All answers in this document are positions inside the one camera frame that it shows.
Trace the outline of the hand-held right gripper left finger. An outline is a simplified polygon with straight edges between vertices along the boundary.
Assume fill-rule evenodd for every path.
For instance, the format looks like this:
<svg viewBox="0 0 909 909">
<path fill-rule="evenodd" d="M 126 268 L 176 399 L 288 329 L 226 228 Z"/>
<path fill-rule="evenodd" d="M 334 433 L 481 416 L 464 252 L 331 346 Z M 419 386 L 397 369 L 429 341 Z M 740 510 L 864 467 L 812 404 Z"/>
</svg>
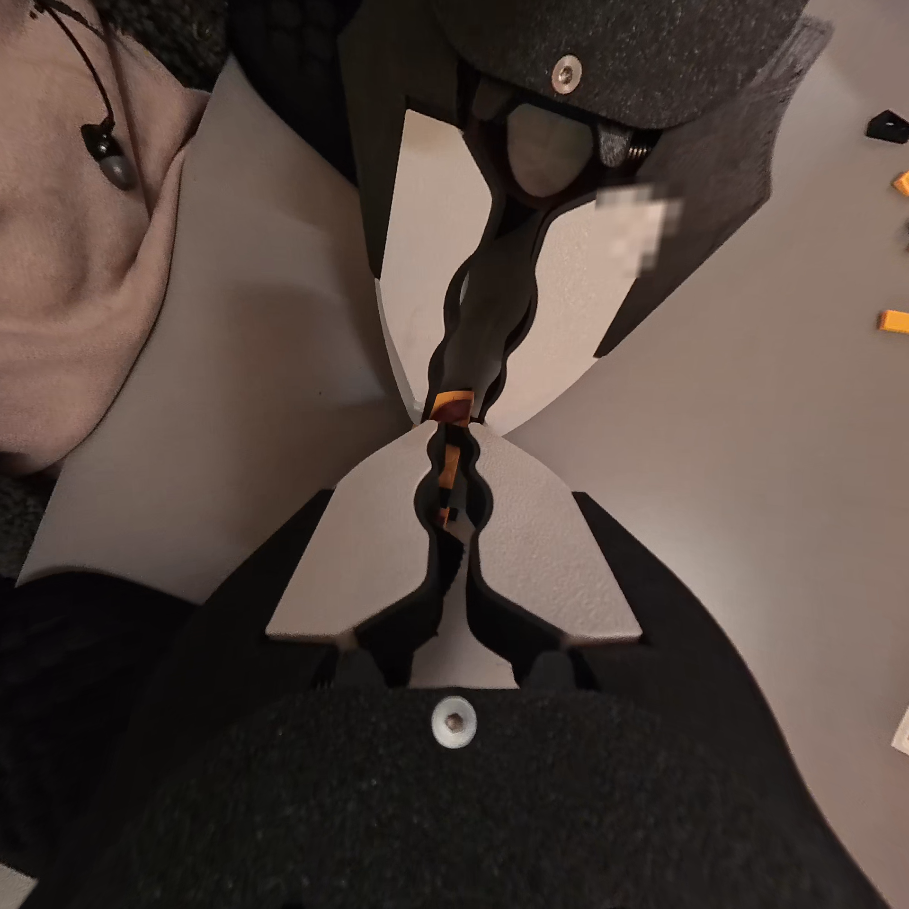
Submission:
<svg viewBox="0 0 909 909">
<path fill-rule="evenodd" d="M 437 635 L 463 544 L 441 524 L 446 430 L 423 423 L 330 495 L 267 625 L 277 641 L 419 648 Z"/>
</svg>

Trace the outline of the black hoodie drawstring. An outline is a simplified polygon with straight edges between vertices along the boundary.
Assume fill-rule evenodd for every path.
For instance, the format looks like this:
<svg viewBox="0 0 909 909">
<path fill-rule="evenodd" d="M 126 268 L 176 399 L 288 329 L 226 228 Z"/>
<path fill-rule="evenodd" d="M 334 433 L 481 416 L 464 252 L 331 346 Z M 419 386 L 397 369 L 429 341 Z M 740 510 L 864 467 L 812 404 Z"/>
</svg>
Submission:
<svg viewBox="0 0 909 909">
<path fill-rule="evenodd" d="M 74 27 L 79 26 L 86 33 L 98 38 L 103 45 L 107 43 L 104 31 L 67 2 L 35 1 L 32 5 L 37 16 L 49 17 L 62 32 L 85 66 L 103 104 L 103 118 L 99 122 L 86 123 L 79 128 L 87 153 L 103 176 L 118 191 L 126 193 L 136 189 L 137 171 L 117 136 L 117 115 L 110 92 L 94 58 L 86 50 L 82 40 L 77 37 Z"/>
</svg>

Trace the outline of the person's left forearm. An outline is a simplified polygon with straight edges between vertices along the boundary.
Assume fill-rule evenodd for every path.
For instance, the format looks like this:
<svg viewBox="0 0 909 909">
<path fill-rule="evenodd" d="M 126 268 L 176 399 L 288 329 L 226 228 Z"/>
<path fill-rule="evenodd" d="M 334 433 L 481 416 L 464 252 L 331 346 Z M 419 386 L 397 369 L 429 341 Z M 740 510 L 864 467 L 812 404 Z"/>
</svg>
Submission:
<svg viewBox="0 0 909 909">
<path fill-rule="evenodd" d="M 360 1 L 229 1 L 228 46 L 267 106 L 353 186 L 338 38 Z"/>
</svg>

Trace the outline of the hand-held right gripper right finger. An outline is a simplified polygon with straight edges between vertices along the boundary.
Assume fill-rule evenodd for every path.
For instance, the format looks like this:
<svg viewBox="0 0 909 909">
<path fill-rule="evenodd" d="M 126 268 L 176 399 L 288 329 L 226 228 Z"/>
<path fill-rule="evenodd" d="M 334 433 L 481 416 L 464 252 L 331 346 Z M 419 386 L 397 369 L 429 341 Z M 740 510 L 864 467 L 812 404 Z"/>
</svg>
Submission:
<svg viewBox="0 0 909 909">
<path fill-rule="evenodd" d="M 481 424 L 464 441 L 466 611 L 490 650 L 636 642 L 642 629 L 574 494 Z"/>
</svg>

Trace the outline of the person's beige hoodie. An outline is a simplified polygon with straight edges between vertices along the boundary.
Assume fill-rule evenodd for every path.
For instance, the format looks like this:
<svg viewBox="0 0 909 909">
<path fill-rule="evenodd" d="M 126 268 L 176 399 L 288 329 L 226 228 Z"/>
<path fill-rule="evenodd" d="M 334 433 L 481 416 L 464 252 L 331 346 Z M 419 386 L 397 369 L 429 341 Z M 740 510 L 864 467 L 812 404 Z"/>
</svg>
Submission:
<svg viewBox="0 0 909 909">
<path fill-rule="evenodd" d="M 64 460 L 94 430 L 141 351 L 167 287 L 181 172 L 208 94 L 104 31 L 74 31 L 110 92 L 138 175 L 120 192 L 80 126 L 104 107 L 85 66 L 33 2 L 2 2 L 1 459 L 25 476 Z"/>
</svg>

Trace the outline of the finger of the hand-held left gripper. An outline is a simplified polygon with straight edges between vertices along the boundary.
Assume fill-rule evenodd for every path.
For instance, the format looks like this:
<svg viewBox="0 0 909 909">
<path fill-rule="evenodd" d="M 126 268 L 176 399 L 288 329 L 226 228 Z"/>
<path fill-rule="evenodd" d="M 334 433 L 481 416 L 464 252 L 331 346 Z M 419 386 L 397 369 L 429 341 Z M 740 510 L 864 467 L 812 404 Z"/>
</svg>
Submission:
<svg viewBox="0 0 909 909">
<path fill-rule="evenodd" d="M 536 261 L 535 315 L 507 357 L 487 426 L 521 426 L 595 364 L 634 282 L 655 267 L 665 234 L 675 233 L 681 206 L 656 187 L 613 188 L 555 218 Z"/>
<path fill-rule="evenodd" d="M 509 331 L 502 244 L 483 237 L 493 209 L 462 131 L 408 109 L 376 293 L 416 424 L 442 391 L 472 391 L 478 418 L 501 369 Z"/>
</svg>

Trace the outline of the orange lego car front assembly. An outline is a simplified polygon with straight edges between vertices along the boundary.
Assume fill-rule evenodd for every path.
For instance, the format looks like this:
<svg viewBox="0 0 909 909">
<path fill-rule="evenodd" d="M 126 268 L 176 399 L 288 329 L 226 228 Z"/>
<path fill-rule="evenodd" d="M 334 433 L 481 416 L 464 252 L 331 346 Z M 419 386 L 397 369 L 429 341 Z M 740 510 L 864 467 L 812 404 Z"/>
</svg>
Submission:
<svg viewBox="0 0 909 909">
<path fill-rule="evenodd" d="M 435 495 L 435 526 L 447 530 L 457 517 L 457 488 L 468 445 L 467 430 L 472 418 L 474 393 L 471 390 L 438 392 L 428 422 L 434 432 L 427 453 L 430 486 Z"/>
</svg>

